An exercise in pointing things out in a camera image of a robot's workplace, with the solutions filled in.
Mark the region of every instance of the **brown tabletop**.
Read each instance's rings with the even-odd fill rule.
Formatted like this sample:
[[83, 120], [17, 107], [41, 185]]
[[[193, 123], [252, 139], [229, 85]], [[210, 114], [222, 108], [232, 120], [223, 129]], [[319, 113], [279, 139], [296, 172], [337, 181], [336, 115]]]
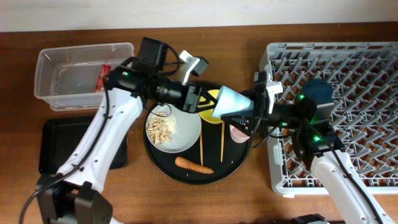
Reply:
[[[38, 172], [42, 126], [48, 119], [94, 114], [95, 110], [52, 111], [34, 97], [37, 56], [42, 49], [131, 42], [143, 36], [169, 43], [180, 52], [202, 55], [210, 63], [199, 80], [242, 91], [252, 87], [253, 73], [271, 42], [397, 41], [398, 22], [305, 24], [184, 29], [80, 30], [0, 34], [0, 214], [15, 223], [33, 192]], [[108, 173], [103, 195], [124, 223], [252, 223], [290, 220], [319, 213], [329, 221], [342, 216], [329, 196], [283, 198], [271, 189], [266, 146], [254, 149], [226, 179], [188, 185], [167, 177], [149, 159], [143, 138], [143, 112], [128, 133], [128, 165]], [[398, 222], [398, 196], [377, 195]], [[40, 223], [37, 202], [26, 223]]]

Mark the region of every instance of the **round black tray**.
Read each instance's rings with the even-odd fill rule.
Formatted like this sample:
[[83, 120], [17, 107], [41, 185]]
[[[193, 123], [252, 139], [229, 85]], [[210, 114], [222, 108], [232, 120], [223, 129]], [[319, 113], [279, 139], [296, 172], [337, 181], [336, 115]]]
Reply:
[[[197, 82], [207, 90], [219, 89], [221, 86]], [[243, 163], [250, 151], [251, 139], [238, 144], [231, 139], [229, 126], [225, 125], [224, 132], [224, 156], [221, 162], [221, 124], [210, 124], [201, 121], [203, 137], [203, 165], [214, 170], [213, 174], [202, 174], [192, 170], [180, 168], [175, 165], [175, 158], [181, 156], [191, 162], [200, 164], [200, 141], [189, 149], [178, 153], [166, 153], [155, 148], [147, 138], [144, 126], [144, 143], [147, 153], [154, 164], [169, 177], [187, 184], [210, 184], [232, 174]]]

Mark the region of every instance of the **chopstick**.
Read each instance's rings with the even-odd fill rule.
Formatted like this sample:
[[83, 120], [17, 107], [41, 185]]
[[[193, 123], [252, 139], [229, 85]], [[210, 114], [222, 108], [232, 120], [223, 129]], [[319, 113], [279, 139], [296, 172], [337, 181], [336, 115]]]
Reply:
[[200, 164], [203, 166], [203, 137], [200, 131]]
[[223, 162], [224, 156], [224, 130], [225, 130], [225, 122], [223, 121], [221, 128], [221, 162]]

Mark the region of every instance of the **gray plate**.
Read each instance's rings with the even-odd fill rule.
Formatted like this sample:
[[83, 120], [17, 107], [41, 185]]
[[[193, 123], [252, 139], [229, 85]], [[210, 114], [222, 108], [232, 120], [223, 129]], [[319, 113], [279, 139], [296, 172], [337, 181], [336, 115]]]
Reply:
[[[178, 110], [176, 107], [170, 105], [172, 108], [172, 113], [171, 115], [174, 115], [176, 120], [177, 120], [177, 132], [175, 134], [170, 134], [169, 136], [171, 137], [172, 141], [171, 142], [164, 142], [163, 144], [158, 144], [155, 145], [155, 141], [149, 137], [148, 132], [147, 132], [147, 137], [157, 149], [164, 151], [164, 152], [170, 152], [170, 153], [176, 153], [176, 152], [182, 152], [186, 149], [189, 149], [200, 137], [200, 131], [201, 131], [201, 120], [199, 117], [199, 114], [190, 114], [186, 112], [182, 112]], [[156, 106], [152, 112], [157, 113], [163, 111], [167, 114], [170, 113], [169, 107], [168, 106]], [[152, 119], [153, 116], [156, 116], [154, 114], [149, 114], [145, 126], [148, 127], [149, 121]]]

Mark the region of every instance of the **robotic arm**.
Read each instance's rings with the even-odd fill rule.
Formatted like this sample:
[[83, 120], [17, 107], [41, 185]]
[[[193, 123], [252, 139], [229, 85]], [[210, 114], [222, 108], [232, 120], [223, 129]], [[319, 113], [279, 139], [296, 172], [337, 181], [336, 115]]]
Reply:
[[[177, 68], [159, 73], [168, 49], [177, 58]], [[217, 99], [200, 85], [187, 82], [190, 74], [200, 75], [207, 65], [203, 58], [186, 51], [178, 55], [169, 45], [144, 38], [138, 58], [128, 58], [109, 73], [104, 81], [105, 97], [83, 139], [55, 177], [41, 176], [20, 223], [35, 197], [44, 223], [118, 223], [101, 192], [123, 136], [147, 100], [172, 104], [187, 113], [214, 108]], [[178, 73], [178, 82], [167, 78], [173, 73]], [[249, 136], [259, 133], [264, 140], [270, 126], [293, 129], [296, 155], [320, 179], [348, 223], [376, 223], [375, 219], [393, 223], [351, 168], [344, 145], [328, 125], [333, 107], [331, 86], [320, 80], [307, 82], [294, 105], [274, 104], [274, 95], [281, 90], [280, 83], [260, 72], [254, 88], [242, 93], [255, 102], [254, 110], [224, 114], [221, 119]], [[201, 96], [205, 102], [199, 102]], [[209, 101], [215, 105], [198, 108]]]

